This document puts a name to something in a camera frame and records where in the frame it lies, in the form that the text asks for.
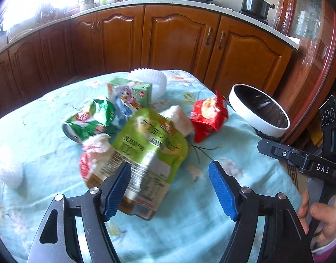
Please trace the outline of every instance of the blue tablecloth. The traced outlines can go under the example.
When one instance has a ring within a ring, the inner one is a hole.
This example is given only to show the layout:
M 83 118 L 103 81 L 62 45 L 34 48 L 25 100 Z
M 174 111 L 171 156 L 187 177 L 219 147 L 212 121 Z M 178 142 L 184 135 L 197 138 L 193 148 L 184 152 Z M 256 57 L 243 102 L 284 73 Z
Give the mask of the blue tablecloth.
M 213 96 L 189 73 L 173 70 L 165 74 L 167 92 L 152 103 L 158 112 L 179 105 L 189 115 L 196 100 Z M 53 197 L 58 193 L 73 197 L 87 191 L 78 166 L 81 145 L 63 134 L 62 121 L 75 114 L 84 100 L 107 95 L 104 82 L 126 75 L 113 73 L 65 86 L 0 119 L 0 147 L 9 146 L 24 171 L 17 190 L 0 181 L 0 236 L 18 262 L 26 262 Z M 235 223 L 223 213 L 209 181 L 211 160 L 218 160 L 240 185 L 270 196 L 282 191 L 295 209 L 299 207 L 300 195 L 279 162 L 258 152 L 260 138 L 244 119 L 230 108 L 229 115 L 220 131 L 202 143 L 195 144 L 192 136 L 188 137 L 188 157 L 152 220 L 119 211 L 107 223 L 123 263 L 219 262 Z M 257 260 L 263 225 L 261 218 L 249 262 Z M 83 230 L 79 240 L 84 261 L 90 262 Z

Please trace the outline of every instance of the upper cabinet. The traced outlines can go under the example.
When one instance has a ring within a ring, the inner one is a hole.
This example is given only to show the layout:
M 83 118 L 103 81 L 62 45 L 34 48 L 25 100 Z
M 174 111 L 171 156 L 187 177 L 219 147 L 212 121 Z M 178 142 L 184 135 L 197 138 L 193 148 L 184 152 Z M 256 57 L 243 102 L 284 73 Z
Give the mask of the upper cabinet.
M 94 77 L 101 74 L 98 54 L 96 13 L 71 20 L 71 39 L 77 75 Z
M 40 31 L 42 53 L 52 89 L 76 76 L 70 38 L 70 21 Z
M 141 67 L 181 69 L 204 80 L 220 15 L 190 7 L 148 5 Z
M 102 74 L 140 68 L 143 12 L 144 6 L 132 6 L 97 13 Z
M 12 45 L 8 52 L 13 75 L 24 102 L 31 102 L 51 90 L 39 32 L 30 34 Z
M 8 52 L 0 54 L 0 118 L 23 104 L 13 78 Z
M 272 95 L 291 57 L 283 42 L 245 22 L 222 17 L 204 84 L 227 96 L 234 84 Z

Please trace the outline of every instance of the red snack bag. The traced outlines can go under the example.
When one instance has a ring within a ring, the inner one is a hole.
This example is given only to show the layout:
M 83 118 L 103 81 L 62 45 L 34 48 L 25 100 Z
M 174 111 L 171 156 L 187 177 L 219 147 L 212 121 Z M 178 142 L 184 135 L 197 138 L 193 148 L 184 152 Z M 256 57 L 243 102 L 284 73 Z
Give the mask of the red snack bag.
M 213 98 L 197 101 L 192 109 L 190 120 L 194 126 L 196 143 L 204 140 L 213 130 L 218 131 L 229 118 L 225 97 L 219 95 L 218 91 L 215 94 Z

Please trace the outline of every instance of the white textured plastic container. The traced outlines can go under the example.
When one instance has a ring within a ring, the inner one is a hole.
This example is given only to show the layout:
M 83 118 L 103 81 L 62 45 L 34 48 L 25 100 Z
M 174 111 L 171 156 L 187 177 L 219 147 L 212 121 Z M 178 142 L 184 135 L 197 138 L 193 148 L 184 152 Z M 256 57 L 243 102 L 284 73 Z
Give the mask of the white textured plastic container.
M 253 89 L 259 91 L 260 93 L 266 95 L 267 97 L 269 97 L 269 99 L 272 100 L 272 102 L 274 102 L 281 109 L 281 111 L 284 113 L 284 115 L 287 119 L 287 122 L 288 122 L 287 127 L 279 128 L 277 126 L 274 126 L 274 125 L 266 122 L 265 120 L 263 120 L 259 116 L 257 116 L 254 112 L 252 112 L 236 95 L 236 93 L 235 93 L 235 87 L 236 86 L 247 86 L 247 87 L 253 88 Z M 288 115 L 286 114 L 284 109 L 281 108 L 281 106 L 272 97 L 270 97 L 266 93 L 258 90 L 257 88 L 254 88 L 252 86 L 245 85 L 245 84 L 236 84 L 236 85 L 232 86 L 231 92 L 229 94 L 229 102 L 230 102 L 230 105 L 232 106 L 232 108 L 235 110 L 235 112 L 237 114 L 242 116 L 255 129 L 261 131 L 262 133 L 264 133 L 268 136 L 273 136 L 273 137 L 276 137 L 276 138 L 281 137 L 281 136 L 284 135 L 284 133 L 290 127 L 290 119 L 288 118 Z
M 152 99 L 162 97 L 167 89 L 167 77 L 159 70 L 135 69 L 129 73 L 127 79 L 152 83 Z

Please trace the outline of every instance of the silver bolt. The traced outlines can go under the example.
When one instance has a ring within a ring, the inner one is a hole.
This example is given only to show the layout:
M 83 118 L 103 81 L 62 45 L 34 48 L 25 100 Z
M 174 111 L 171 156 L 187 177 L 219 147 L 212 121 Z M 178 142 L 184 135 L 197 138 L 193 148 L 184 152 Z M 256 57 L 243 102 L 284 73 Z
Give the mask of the silver bolt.
M 57 194 L 56 196 L 55 196 L 55 200 L 56 201 L 60 201 L 60 200 L 62 200 L 63 199 L 63 195 L 62 194 Z
M 280 200 L 284 200 L 284 199 L 287 198 L 287 196 L 284 193 L 279 193 L 278 197 L 279 197 Z
M 90 189 L 90 194 L 97 194 L 98 191 L 100 191 L 99 188 L 97 188 L 97 187 L 93 187 L 93 188 Z
M 248 187 L 241 187 L 241 192 L 244 194 L 249 194 L 251 192 L 251 189 Z

